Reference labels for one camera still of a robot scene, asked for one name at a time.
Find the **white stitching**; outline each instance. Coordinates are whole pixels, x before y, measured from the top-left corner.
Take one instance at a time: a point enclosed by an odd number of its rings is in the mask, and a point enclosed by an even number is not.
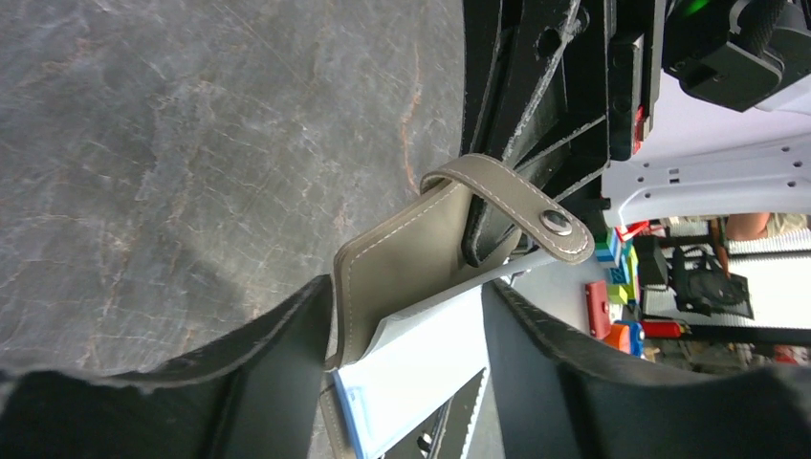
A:
[[[381,245],[381,243],[384,240],[386,240],[389,237],[393,236],[397,231],[402,230],[403,228],[407,227],[408,225],[414,223],[415,220],[417,220],[418,218],[425,215],[429,210],[431,210],[432,208],[435,208],[439,203],[445,201],[451,194],[453,194],[454,191],[456,191],[456,188],[458,188],[459,186],[462,186],[462,184],[454,185],[448,191],[448,193],[445,196],[439,198],[439,200],[437,200],[437,202],[435,202],[435,203],[431,204],[430,206],[428,206],[427,208],[423,209],[420,213],[416,214],[410,220],[403,223],[402,225],[397,227],[395,230],[388,233],[387,235],[382,237],[380,240],[378,240],[377,242],[375,242],[371,246],[364,249],[361,253],[358,253],[357,255],[355,255],[355,257],[352,258],[352,261],[349,262],[349,268],[347,269],[347,272],[346,272],[346,284],[347,284],[346,285],[346,311],[348,312],[347,319],[348,319],[349,323],[348,323],[348,326],[346,327],[346,345],[343,346],[344,350],[352,347],[352,266],[355,264],[356,261],[358,261],[359,258],[361,258],[363,255],[365,255],[368,251],[371,251],[372,249],[378,247],[379,245]]]
[[[461,176],[461,177],[464,177],[465,179],[469,180],[470,182],[472,182],[472,183],[473,183],[473,184],[475,184],[476,186],[480,187],[480,188],[481,188],[481,191],[482,191],[482,192],[484,192],[485,194],[487,194],[487,195],[488,195],[488,197],[489,197],[490,199],[493,199],[494,201],[497,201],[498,203],[501,203],[501,205],[502,205],[502,206],[504,206],[504,208],[505,208],[505,209],[506,209],[508,212],[510,212],[510,214],[512,214],[512,215],[513,215],[515,218],[517,218],[518,220],[522,221],[522,222],[523,222],[523,223],[524,223],[526,226],[528,226],[528,227],[530,227],[531,229],[535,230],[535,232],[537,232],[537,235],[539,235],[540,237],[544,238],[544,239],[546,240],[546,242],[548,242],[550,245],[552,245],[552,247],[554,247],[555,249],[558,249],[559,251],[562,251],[563,253],[572,253],[572,254],[577,254],[577,253],[582,252],[582,251],[583,251],[583,249],[585,249],[585,248],[586,248],[586,246],[588,245],[588,239],[586,239],[585,241],[583,241],[583,245],[582,245],[582,246],[580,246],[580,247],[578,247],[578,248],[574,249],[573,251],[572,251],[572,250],[567,250],[567,249],[565,249],[565,248],[563,248],[563,247],[559,246],[558,244],[556,244],[556,243],[555,243],[555,241],[553,241],[552,239],[550,239],[549,237],[547,237],[547,236],[546,236],[546,234],[544,234],[544,231],[541,231],[541,230],[540,230],[540,229],[538,229],[538,228],[537,228],[535,225],[533,225],[532,223],[530,223],[530,222],[529,222],[529,221],[528,221],[526,218],[524,218],[524,217],[522,217],[521,215],[519,215],[519,214],[518,214],[518,212],[516,212],[516,211],[515,211],[513,208],[511,208],[509,204],[507,204],[507,203],[505,203],[504,201],[502,201],[502,200],[501,200],[501,198],[499,198],[498,196],[494,195],[494,194],[493,194],[493,192],[492,192],[492,191],[490,191],[490,190],[488,190],[488,189],[487,189],[485,186],[483,186],[482,184],[480,184],[480,183],[476,182],[476,181],[475,181],[475,179],[474,179],[473,177],[471,177],[471,176],[469,176],[469,175],[467,175],[467,174],[464,174],[464,173],[462,173],[462,172],[459,172],[458,170],[451,170],[451,169],[440,169],[440,170],[446,170],[446,171],[447,171],[447,172],[449,172],[449,173],[452,173],[452,174],[455,174],[455,175],[459,175],[459,176]]]
[[[333,431],[335,432],[335,442],[338,444],[338,454],[340,454],[341,457],[347,457],[347,455],[344,453],[346,445],[343,443],[343,435],[341,435],[341,430],[338,429],[338,415],[335,413],[335,409],[332,407],[333,397],[329,394],[329,390],[324,395],[327,399],[326,404],[327,409],[329,410],[330,423],[332,424]]]
[[[536,194],[536,195],[537,195],[537,196],[538,196],[540,199],[542,199],[542,200],[543,200],[545,203],[547,203],[547,204],[551,205],[551,206],[552,206],[554,209],[557,209],[557,210],[563,210],[564,212],[566,212],[566,211],[565,211],[563,208],[561,208],[560,206],[558,206],[558,204],[557,204],[557,203],[555,203],[554,201],[552,201],[552,199],[550,199],[548,196],[546,196],[546,195],[544,195],[543,193],[541,193],[541,192],[540,192],[540,191],[539,191],[537,188],[535,188],[534,186],[532,186],[532,184],[530,184],[529,182],[527,182],[527,181],[526,181],[526,180],[525,180],[523,177],[521,177],[521,176],[519,176],[518,174],[516,174],[516,173],[515,173],[515,172],[514,172],[512,169],[510,169],[509,167],[507,167],[507,166],[506,166],[506,165],[504,165],[503,163],[501,163],[501,162],[499,162],[499,161],[496,161],[495,159],[493,159],[493,158],[491,158],[491,157],[489,157],[489,156],[485,156],[485,155],[476,155],[476,154],[473,154],[473,155],[467,155],[467,158],[472,158],[472,159],[480,159],[480,160],[484,160],[484,161],[489,161],[490,163],[493,163],[493,164],[497,165],[499,168],[503,169],[505,172],[507,172],[508,174],[510,174],[511,176],[513,176],[513,178],[514,178],[514,179],[518,180],[518,181],[519,181],[519,182],[521,182],[521,183],[522,183],[524,186],[526,186],[527,188],[529,188],[529,190],[530,190],[530,191],[532,191],[533,193],[535,193],[535,194]],[[577,218],[575,218],[575,219],[574,219],[574,223],[575,223],[575,226],[576,226],[576,227],[578,227],[578,229],[579,229],[579,230],[583,231],[584,233],[586,233],[586,232],[587,232],[587,229],[586,229],[586,228],[585,228],[585,227],[582,225],[582,223],[581,223],[581,221],[580,221],[580,220],[578,220]],[[588,246],[588,239],[587,239],[587,238],[586,238],[586,241],[585,241],[585,246]]]

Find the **orange object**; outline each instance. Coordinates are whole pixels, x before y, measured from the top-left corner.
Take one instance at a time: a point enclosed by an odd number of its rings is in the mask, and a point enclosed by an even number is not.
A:
[[[619,349],[626,354],[631,353],[631,328],[622,323],[611,324],[611,332],[603,338],[603,342],[609,346]]]

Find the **paper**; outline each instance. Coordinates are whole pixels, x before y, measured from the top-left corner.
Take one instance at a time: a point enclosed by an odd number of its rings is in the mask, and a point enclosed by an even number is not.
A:
[[[361,459],[383,455],[487,366],[481,287],[380,328],[366,356],[335,377]]]

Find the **marble floor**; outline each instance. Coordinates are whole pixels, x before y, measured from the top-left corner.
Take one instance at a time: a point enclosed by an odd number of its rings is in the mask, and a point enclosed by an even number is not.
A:
[[[0,5],[0,362],[148,370],[456,156],[461,2]]]

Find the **blue block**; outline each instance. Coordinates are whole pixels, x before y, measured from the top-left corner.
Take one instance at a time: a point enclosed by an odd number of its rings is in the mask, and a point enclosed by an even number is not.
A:
[[[620,236],[617,235],[617,231],[611,231],[611,243],[608,244],[608,247],[611,248],[611,251],[616,251],[622,247],[622,242],[620,242]]]
[[[622,252],[616,251],[612,254],[606,253],[598,253],[597,254],[597,261],[600,262],[600,266],[604,268],[617,268],[620,266],[622,262]]]
[[[628,270],[628,263],[624,258],[620,259],[620,266],[608,270],[611,276],[612,284],[628,284],[631,281],[630,271]]]
[[[630,320],[618,320],[617,323],[627,325],[630,328],[631,355],[641,357],[645,352],[645,339],[642,324]]]

